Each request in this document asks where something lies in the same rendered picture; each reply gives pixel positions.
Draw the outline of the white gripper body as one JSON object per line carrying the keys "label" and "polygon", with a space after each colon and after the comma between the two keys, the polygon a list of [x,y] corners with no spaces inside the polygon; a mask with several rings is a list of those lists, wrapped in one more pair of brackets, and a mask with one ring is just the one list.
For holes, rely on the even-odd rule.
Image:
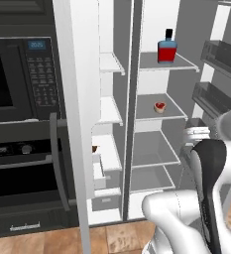
{"label": "white gripper body", "polygon": [[183,144],[192,146],[195,142],[209,139],[210,130],[207,127],[190,127],[183,130]]}

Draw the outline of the grey fridge door bin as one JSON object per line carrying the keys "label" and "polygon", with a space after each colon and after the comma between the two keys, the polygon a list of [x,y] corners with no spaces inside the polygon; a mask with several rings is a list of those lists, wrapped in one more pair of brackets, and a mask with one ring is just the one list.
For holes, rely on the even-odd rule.
{"label": "grey fridge door bin", "polygon": [[210,82],[198,82],[192,99],[211,118],[231,110],[231,98]]}
{"label": "grey fridge door bin", "polygon": [[206,41],[200,59],[231,78],[231,44],[223,41]]}

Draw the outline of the glass fridge shelf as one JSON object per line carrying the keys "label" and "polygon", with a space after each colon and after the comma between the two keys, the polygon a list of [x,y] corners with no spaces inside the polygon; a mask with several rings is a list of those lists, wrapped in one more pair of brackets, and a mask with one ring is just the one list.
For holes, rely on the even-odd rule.
{"label": "glass fridge shelf", "polygon": [[134,169],[179,165],[180,159],[162,131],[140,132],[134,136]]}
{"label": "glass fridge shelf", "polygon": [[167,93],[145,94],[137,97],[137,121],[186,118],[186,114]]}
{"label": "glass fridge shelf", "polygon": [[199,67],[181,56],[176,54],[172,63],[159,63],[157,54],[153,52],[143,52],[140,55],[140,70],[195,70],[199,72]]}
{"label": "glass fridge shelf", "polygon": [[132,170],[130,192],[173,190],[175,185],[165,166]]}

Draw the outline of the white freezer shelf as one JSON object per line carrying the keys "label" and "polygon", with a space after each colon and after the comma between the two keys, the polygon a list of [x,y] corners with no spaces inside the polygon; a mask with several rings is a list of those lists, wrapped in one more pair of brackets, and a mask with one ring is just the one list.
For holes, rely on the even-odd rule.
{"label": "white freezer shelf", "polygon": [[100,71],[102,73],[119,72],[121,75],[125,74],[125,69],[113,53],[100,54]]}
{"label": "white freezer shelf", "polygon": [[118,110],[115,99],[112,96],[102,97],[100,100],[100,120],[99,124],[119,124],[123,125],[123,120]]}
{"label": "white freezer shelf", "polygon": [[105,171],[122,169],[116,144],[112,135],[93,136],[92,145],[97,147],[96,152],[101,156],[102,166]]}

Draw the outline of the white freezer drawer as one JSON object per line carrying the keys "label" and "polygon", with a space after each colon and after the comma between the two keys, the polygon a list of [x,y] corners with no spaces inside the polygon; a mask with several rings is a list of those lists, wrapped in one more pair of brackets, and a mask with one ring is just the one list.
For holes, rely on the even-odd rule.
{"label": "white freezer drawer", "polygon": [[97,190],[105,189],[106,188],[106,177],[103,173],[101,156],[99,154],[93,155],[92,161],[93,161],[94,187]]}

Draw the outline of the white fridge door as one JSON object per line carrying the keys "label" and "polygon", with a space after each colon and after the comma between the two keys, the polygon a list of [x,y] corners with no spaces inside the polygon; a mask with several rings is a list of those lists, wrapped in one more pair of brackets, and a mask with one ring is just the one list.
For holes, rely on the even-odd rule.
{"label": "white fridge door", "polygon": [[[224,32],[227,26],[229,14],[231,7],[228,5],[219,4],[214,17],[214,22],[212,25],[212,30],[210,33],[211,40],[222,40],[224,37]],[[214,68],[209,64],[205,63],[203,65],[202,74],[200,76],[201,81],[212,81],[214,75]],[[222,206],[225,213],[228,212],[231,205],[231,185],[227,185],[227,193],[221,195]]]}

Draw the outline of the white freezer door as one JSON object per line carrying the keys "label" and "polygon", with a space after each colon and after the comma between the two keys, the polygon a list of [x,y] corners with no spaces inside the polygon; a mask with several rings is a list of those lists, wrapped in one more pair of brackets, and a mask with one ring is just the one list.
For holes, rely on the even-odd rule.
{"label": "white freezer door", "polygon": [[92,128],[100,119],[98,0],[53,0],[83,254],[91,254]]}

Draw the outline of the white side-by-side fridge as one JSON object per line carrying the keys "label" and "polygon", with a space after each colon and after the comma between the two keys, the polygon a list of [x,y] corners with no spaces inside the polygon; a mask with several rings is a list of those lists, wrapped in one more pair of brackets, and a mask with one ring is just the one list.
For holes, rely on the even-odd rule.
{"label": "white side-by-side fridge", "polygon": [[[201,22],[204,0],[100,0],[99,24],[101,53],[113,53],[125,69],[101,73],[101,98],[112,96],[123,120],[119,124],[97,124],[93,136],[112,135],[122,169],[105,171],[106,188],[95,189],[88,205],[92,225],[126,222],[142,218],[143,198],[150,190],[130,192],[134,136],[140,132],[162,131],[180,159],[179,165],[165,166],[175,189],[189,182],[182,150],[183,130],[205,127],[204,112],[192,99],[195,85],[201,81],[203,65],[201,52],[210,39],[211,26]],[[143,52],[158,54],[158,42],[166,38],[166,29],[173,30],[175,54],[180,54],[199,67],[195,70],[140,70]],[[186,114],[186,119],[137,121],[137,97],[145,94],[167,93]]]}

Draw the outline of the red tart in beige cup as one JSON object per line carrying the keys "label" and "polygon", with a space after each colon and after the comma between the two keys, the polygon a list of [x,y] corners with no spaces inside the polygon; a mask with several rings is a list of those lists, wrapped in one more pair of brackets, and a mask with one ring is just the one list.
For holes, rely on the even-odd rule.
{"label": "red tart in beige cup", "polygon": [[166,104],[164,102],[156,102],[154,105],[154,109],[157,113],[163,113],[166,109]]}

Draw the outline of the blue bottle with red label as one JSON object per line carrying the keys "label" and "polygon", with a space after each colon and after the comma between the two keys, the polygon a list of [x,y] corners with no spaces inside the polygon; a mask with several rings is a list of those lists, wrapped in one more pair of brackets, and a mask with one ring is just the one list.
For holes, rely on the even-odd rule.
{"label": "blue bottle with red label", "polygon": [[158,42],[158,62],[172,63],[174,61],[177,43],[172,40],[173,30],[166,29],[166,38]]}

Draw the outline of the black microwave oven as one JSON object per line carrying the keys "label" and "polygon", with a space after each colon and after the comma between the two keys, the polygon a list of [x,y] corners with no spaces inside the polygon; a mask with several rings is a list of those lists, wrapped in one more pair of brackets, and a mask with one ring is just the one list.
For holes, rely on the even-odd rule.
{"label": "black microwave oven", "polygon": [[52,40],[0,38],[0,122],[60,114]]}

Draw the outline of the dark wall cupboard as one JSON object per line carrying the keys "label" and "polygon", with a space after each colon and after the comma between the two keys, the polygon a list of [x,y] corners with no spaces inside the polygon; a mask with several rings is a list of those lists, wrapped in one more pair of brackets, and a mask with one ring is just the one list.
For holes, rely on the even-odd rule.
{"label": "dark wall cupboard", "polygon": [[53,0],[0,0],[0,37],[52,37]]}

